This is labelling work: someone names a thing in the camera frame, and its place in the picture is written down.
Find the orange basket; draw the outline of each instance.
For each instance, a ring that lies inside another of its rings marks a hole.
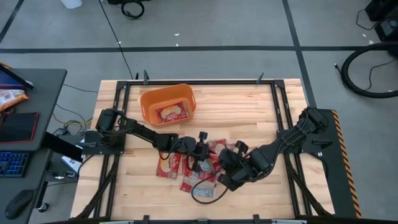
[[[156,110],[177,104],[179,102],[184,103],[188,112],[188,116],[184,119],[161,123],[157,117]],[[142,117],[146,122],[156,128],[162,128],[190,121],[193,118],[195,109],[197,108],[192,88],[187,84],[179,84],[147,91],[142,94],[140,103]]]

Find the laptop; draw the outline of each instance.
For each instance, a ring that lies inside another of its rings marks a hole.
[[[33,85],[17,76],[8,68],[0,65],[0,89],[32,90]]]

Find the blue keyboard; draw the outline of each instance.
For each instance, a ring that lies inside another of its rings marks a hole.
[[[29,158],[28,152],[0,151],[0,178],[24,177]]]

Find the cable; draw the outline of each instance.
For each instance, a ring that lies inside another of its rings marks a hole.
[[[63,109],[64,111],[71,112],[71,113],[73,113],[73,114],[79,116],[79,117],[83,120],[83,122],[84,122],[84,124],[85,124],[84,131],[87,130],[87,122],[86,122],[86,120],[84,119],[84,117],[82,117],[82,115],[80,115],[80,114],[78,114],[78,113],[76,113],[76,112],[74,112],[74,111],[65,109],[65,108],[61,107],[58,103],[57,103],[56,105],[57,105],[59,108]]]
[[[99,4],[101,5],[102,11],[104,12],[104,15],[105,15],[105,18],[106,18],[106,20],[107,20],[107,22],[108,22],[108,24],[109,24],[109,26],[110,26],[110,28],[111,28],[111,30],[112,30],[112,33],[113,33],[113,35],[114,35],[114,38],[116,39],[116,42],[118,43],[120,52],[122,53],[122,56],[123,56],[123,59],[124,59],[124,63],[126,63],[126,66],[127,66],[127,69],[129,70],[131,79],[133,80],[134,78],[132,77],[132,73],[131,73],[131,70],[130,70],[130,66],[129,66],[129,64],[127,63],[126,57],[124,56],[122,46],[120,45],[120,41],[119,41],[118,37],[116,36],[116,34],[115,34],[114,30],[113,30],[112,24],[111,24],[111,22],[109,21],[108,16],[106,15],[106,12],[105,12],[104,6],[102,5],[101,0],[98,0],[98,2],[99,2]]]
[[[141,12],[140,12],[140,14],[138,14],[138,16],[135,16],[135,15],[131,14],[129,11],[124,10],[124,7],[128,3],[136,3],[137,5],[139,5],[141,7]],[[144,15],[145,7],[140,0],[125,0],[121,5],[121,10],[122,10],[122,13],[125,18],[130,19],[130,20],[136,20],[136,19],[140,18],[142,15]]]
[[[79,131],[76,133],[76,135],[79,135],[81,129],[83,128],[83,126],[80,124],[79,121],[76,121],[76,120],[68,121],[66,124],[63,125],[63,128],[65,128],[66,130],[68,130],[69,125],[72,125],[72,124],[78,124],[78,125],[80,126]]]
[[[216,199],[214,199],[214,200],[211,200],[211,201],[209,201],[209,202],[202,202],[202,201],[200,201],[199,199],[197,199],[197,198],[194,196],[194,194],[193,194],[193,190],[195,190],[195,188],[197,188],[197,187],[198,187],[201,183],[203,183],[204,181],[206,181],[206,180],[208,180],[208,179],[210,179],[210,178],[212,178],[212,177],[215,177],[215,176],[217,175],[217,173],[218,173],[219,171],[221,171],[221,169],[222,169],[222,166],[221,166],[221,168],[220,168],[218,171],[214,172],[213,175],[211,175],[211,176],[209,176],[209,177],[207,177],[207,178],[204,178],[203,180],[197,182],[197,184],[195,184],[195,185],[192,187],[192,189],[191,189],[191,196],[192,196],[192,198],[194,199],[194,201],[196,201],[196,202],[198,202],[199,204],[202,204],[202,205],[209,205],[209,204],[211,204],[211,203],[217,202],[219,199],[221,199],[221,198],[225,195],[225,193],[228,191],[228,188],[227,188],[227,187],[225,188],[225,190],[223,191],[223,193],[222,193],[220,196],[218,196],[218,198],[216,198]]]
[[[360,28],[365,29],[365,30],[373,30],[373,28],[375,28],[377,25],[379,25],[379,23],[376,23],[376,24],[374,24],[371,28],[366,28],[366,27],[360,25],[360,24],[358,23],[358,20],[359,20],[359,13],[361,13],[362,11],[365,11],[365,9],[360,10],[360,11],[357,13],[357,15],[356,15],[356,22],[355,22],[355,23],[356,23],[357,26],[359,26]]]
[[[372,74],[373,74],[372,72],[373,72],[373,69],[378,68],[378,67],[381,67],[381,66],[388,65],[388,64],[392,63],[394,60],[395,60],[395,59],[392,59],[390,62],[383,63],[383,64],[381,64],[381,65],[376,65],[376,66],[373,66],[373,67],[371,68],[371,70],[370,70],[370,72],[369,72],[369,76],[368,76],[368,77],[369,77],[369,86],[368,86],[366,89],[360,90],[360,91],[354,90],[354,89],[350,89],[348,86],[346,86],[346,85],[343,83],[343,84],[344,84],[344,87],[347,88],[347,89],[349,89],[349,90],[351,90],[351,91],[353,91],[353,92],[356,92],[356,93],[358,93],[358,92],[364,92],[364,91],[370,90],[370,89],[372,88],[372,86],[373,86],[373,84],[372,84]],[[338,70],[338,72],[339,72],[340,75],[341,75],[340,68],[338,67],[337,64],[335,64],[335,68]]]
[[[67,123],[68,123],[68,121],[67,121],[67,122],[60,121],[60,120],[55,116],[54,113],[52,114],[52,116],[53,116],[54,120],[56,120],[57,122],[59,122],[59,123],[61,123],[61,124],[67,124]],[[88,120],[86,121],[86,124],[92,122],[92,120],[93,120],[93,118],[88,119]],[[84,122],[80,122],[80,123],[78,123],[78,124],[69,124],[69,125],[80,125],[80,124],[84,124]]]
[[[80,164],[79,169],[77,169],[77,177],[78,177],[78,178],[80,177],[80,169],[81,169],[81,167],[82,167],[87,161],[89,161],[93,156],[94,156],[94,155],[91,155],[91,156],[87,157],[87,159],[85,159],[85,160]]]
[[[87,93],[98,93],[98,91],[82,90],[81,88],[77,88],[77,87],[74,87],[74,86],[71,86],[71,85],[68,85],[68,84],[63,84],[63,85],[67,86],[67,87],[70,87],[70,88],[74,88],[74,89],[80,90],[80,91],[85,91]]]
[[[365,97],[369,97],[369,98],[381,99],[381,98],[390,98],[390,97],[398,96],[398,90],[388,91],[385,93],[373,93],[368,90],[363,90],[363,89],[359,88],[358,86],[356,86],[352,82],[352,80],[350,79],[349,74],[348,74],[348,69],[349,69],[349,66],[351,65],[352,61],[356,57],[360,56],[361,54],[368,52],[370,50],[389,50],[394,47],[398,47],[398,42],[383,42],[383,43],[379,43],[379,44],[368,45],[368,46],[365,46],[365,47],[355,51],[354,53],[352,53],[345,60],[341,70],[338,68],[337,64],[335,64],[335,68],[340,72],[341,81],[343,82],[344,86],[347,89],[349,89],[361,96],[365,96]]]

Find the wooden table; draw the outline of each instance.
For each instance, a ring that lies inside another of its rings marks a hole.
[[[284,81],[295,123],[307,106],[303,88],[299,79]],[[116,82],[101,82],[91,128],[94,129],[101,110],[112,107]],[[146,124],[140,110],[140,95],[156,88],[162,86],[131,88],[127,108],[129,118],[160,133],[173,132],[180,136],[197,137],[200,131],[206,131],[209,140],[225,138],[229,143],[242,140],[251,149],[269,144],[276,138],[277,121],[271,88],[268,86],[192,85],[197,101],[194,119],[162,129]],[[308,188],[324,208],[333,213],[322,163],[307,154],[302,154],[301,158]],[[181,167],[177,180],[156,177],[158,160],[158,152],[148,142],[127,136],[126,149],[119,163],[112,220],[142,220],[144,215],[150,215],[151,220],[251,219],[253,214],[259,214],[260,218],[294,217],[281,155],[269,177],[245,184],[235,192],[227,192],[221,200],[211,205],[200,205],[192,200],[190,194],[179,190],[182,182]],[[96,192],[102,161],[103,156],[94,156],[82,167],[71,217],[78,215]],[[220,194],[224,186],[218,186],[217,192]],[[304,214],[302,194],[297,186],[296,189],[300,211]],[[107,196],[105,192],[102,215]]]

